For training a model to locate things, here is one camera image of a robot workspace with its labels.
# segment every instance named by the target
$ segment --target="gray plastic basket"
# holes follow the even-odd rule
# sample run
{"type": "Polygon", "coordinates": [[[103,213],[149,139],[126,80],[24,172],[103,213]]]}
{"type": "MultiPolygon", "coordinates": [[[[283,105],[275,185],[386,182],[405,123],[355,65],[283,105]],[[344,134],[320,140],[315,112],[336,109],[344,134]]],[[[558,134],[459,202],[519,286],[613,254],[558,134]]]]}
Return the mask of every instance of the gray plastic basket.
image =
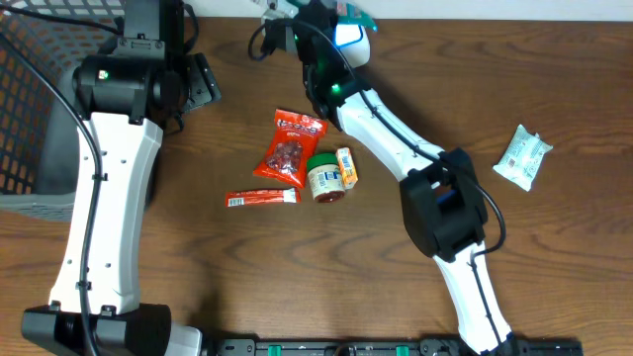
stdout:
{"type": "MultiPolygon", "coordinates": [[[[0,3],[115,27],[123,0],[0,3]]],[[[0,14],[0,31],[74,102],[72,71],[111,34],[0,14]]],[[[77,129],[43,84],[0,48],[0,210],[69,222],[79,169],[77,129]]]]}

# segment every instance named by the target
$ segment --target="small glass jar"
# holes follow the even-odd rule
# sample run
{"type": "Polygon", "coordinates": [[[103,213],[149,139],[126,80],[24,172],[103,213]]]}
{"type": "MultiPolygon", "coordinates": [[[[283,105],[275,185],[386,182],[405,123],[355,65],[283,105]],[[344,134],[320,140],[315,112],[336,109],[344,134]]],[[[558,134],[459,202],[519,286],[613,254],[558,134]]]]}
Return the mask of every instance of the small glass jar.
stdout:
{"type": "Polygon", "coordinates": [[[345,196],[338,159],[333,153],[317,154],[308,160],[308,180],[318,203],[335,202],[345,196]]]}

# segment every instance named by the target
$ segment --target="red wrapper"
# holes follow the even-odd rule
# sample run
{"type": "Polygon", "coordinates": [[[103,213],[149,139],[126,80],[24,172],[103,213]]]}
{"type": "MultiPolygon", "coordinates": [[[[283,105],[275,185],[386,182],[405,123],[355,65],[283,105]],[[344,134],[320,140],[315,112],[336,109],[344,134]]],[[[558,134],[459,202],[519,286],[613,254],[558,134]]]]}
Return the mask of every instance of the red wrapper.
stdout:
{"type": "Polygon", "coordinates": [[[300,203],[301,196],[297,188],[261,189],[245,192],[226,193],[226,206],[261,205],[269,203],[300,203]]]}
{"type": "Polygon", "coordinates": [[[305,188],[306,164],[315,154],[318,140],[325,135],[327,122],[277,110],[275,126],[273,142],[253,174],[305,188]]]}

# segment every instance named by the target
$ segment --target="small box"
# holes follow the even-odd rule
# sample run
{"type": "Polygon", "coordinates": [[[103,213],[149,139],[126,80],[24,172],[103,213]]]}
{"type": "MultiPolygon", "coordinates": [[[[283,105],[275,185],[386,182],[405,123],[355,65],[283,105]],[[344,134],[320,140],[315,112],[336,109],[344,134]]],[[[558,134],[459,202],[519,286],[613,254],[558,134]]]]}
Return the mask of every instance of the small box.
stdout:
{"type": "Polygon", "coordinates": [[[354,188],[354,185],[358,182],[358,173],[356,173],[356,166],[354,166],[354,160],[349,148],[339,148],[336,151],[336,158],[338,159],[340,173],[343,175],[343,186],[346,190],[354,188]]]}

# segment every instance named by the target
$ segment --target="wooden table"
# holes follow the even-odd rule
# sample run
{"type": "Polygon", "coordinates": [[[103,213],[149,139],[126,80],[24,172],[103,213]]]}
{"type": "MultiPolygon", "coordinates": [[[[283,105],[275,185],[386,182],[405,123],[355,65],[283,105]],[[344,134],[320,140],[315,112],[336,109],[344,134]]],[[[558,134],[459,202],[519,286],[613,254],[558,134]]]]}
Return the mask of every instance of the wooden table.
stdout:
{"type": "MultiPolygon", "coordinates": [[[[299,63],[246,56],[257,20],[205,19],[197,50],[220,103],[164,140],[145,215],[145,303],[206,331],[263,338],[420,337],[457,333],[434,262],[405,232],[399,187],[353,139],[360,182],[341,202],[227,209],[227,191],[283,187],[252,176],[276,108],[311,113],[299,63]]],[[[507,220],[489,257],[501,310],[517,333],[576,337],[586,355],[633,352],[633,25],[381,21],[366,72],[418,133],[472,155],[507,220]],[[554,145],[531,192],[492,170],[518,124],[554,145]]],[[[486,226],[488,243],[497,224],[486,226]]],[[[0,214],[0,353],[41,354],[22,311],[47,301],[68,224],[0,214]]]]}

